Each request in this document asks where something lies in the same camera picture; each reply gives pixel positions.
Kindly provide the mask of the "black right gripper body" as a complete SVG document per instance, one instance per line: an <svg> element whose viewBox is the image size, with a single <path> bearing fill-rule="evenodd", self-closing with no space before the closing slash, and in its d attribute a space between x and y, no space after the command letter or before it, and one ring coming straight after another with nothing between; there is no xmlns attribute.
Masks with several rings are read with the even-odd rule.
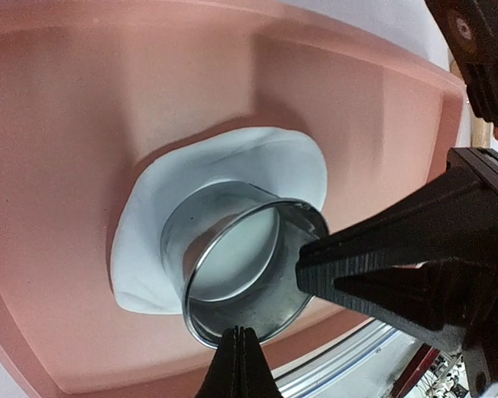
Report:
<svg viewBox="0 0 498 398"><path fill-rule="evenodd" d="M498 127L498 1L428 0L476 117Z"/></svg>

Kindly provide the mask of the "white dough piece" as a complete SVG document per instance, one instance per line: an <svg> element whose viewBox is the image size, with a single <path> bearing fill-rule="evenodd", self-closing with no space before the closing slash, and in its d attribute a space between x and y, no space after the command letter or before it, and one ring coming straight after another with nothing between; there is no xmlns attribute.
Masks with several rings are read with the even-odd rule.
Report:
<svg viewBox="0 0 498 398"><path fill-rule="evenodd" d="M161 255L161 232L183 200L230 180L321 210L328 173L314 139L277 127L235 129L155 159L136 180L112 242L110 278L121 308L153 315L182 313L180 290Z"/></svg>

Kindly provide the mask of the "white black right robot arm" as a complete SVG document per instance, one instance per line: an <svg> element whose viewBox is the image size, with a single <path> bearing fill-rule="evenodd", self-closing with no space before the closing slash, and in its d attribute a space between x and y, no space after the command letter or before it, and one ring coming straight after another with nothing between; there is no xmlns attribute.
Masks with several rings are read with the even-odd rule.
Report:
<svg viewBox="0 0 498 398"><path fill-rule="evenodd" d="M305 245L301 291L460 352L470 393L498 396L498 153L452 148L446 171L385 211Z"/></svg>

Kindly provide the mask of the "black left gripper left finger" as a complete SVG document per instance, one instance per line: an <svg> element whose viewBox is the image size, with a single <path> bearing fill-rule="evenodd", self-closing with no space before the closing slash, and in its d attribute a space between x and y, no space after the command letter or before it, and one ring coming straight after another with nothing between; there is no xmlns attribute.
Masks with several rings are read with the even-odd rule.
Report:
<svg viewBox="0 0 498 398"><path fill-rule="evenodd" d="M238 326L223 332L196 398L239 396L239 332Z"/></svg>

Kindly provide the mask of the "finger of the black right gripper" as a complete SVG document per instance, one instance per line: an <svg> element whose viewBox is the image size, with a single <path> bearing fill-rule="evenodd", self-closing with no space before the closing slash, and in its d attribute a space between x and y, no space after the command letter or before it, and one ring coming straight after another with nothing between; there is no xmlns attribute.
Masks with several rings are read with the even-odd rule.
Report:
<svg viewBox="0 0 498 398"><path fill-rule="evenodd" d="M498 152L451 149L427 185L305 245L295 273L301 291L430 345L498 353Z"/></svg>

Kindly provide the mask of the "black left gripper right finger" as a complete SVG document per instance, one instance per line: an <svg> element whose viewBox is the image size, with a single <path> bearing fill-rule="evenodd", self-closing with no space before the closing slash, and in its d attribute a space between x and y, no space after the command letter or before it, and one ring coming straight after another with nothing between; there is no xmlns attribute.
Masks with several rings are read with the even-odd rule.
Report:
<svg viewBox="0 0 498 398"><path fill-rule="evenodd" d="M239 396L280 397L255 331L240 328L239 338Z"/></svg>

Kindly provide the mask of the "wooden rolling pin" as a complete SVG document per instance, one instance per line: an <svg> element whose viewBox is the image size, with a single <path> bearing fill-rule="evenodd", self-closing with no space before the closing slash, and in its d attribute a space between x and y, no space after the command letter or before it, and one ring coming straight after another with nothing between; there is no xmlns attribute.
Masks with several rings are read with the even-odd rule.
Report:
<svg viewBox="0 0 498 398"><path fill-rule="evenodd" d="M470 100L465 97L456 146L460 148L489 148L491 146L491 129L491 124L474 115Z"/></svg>

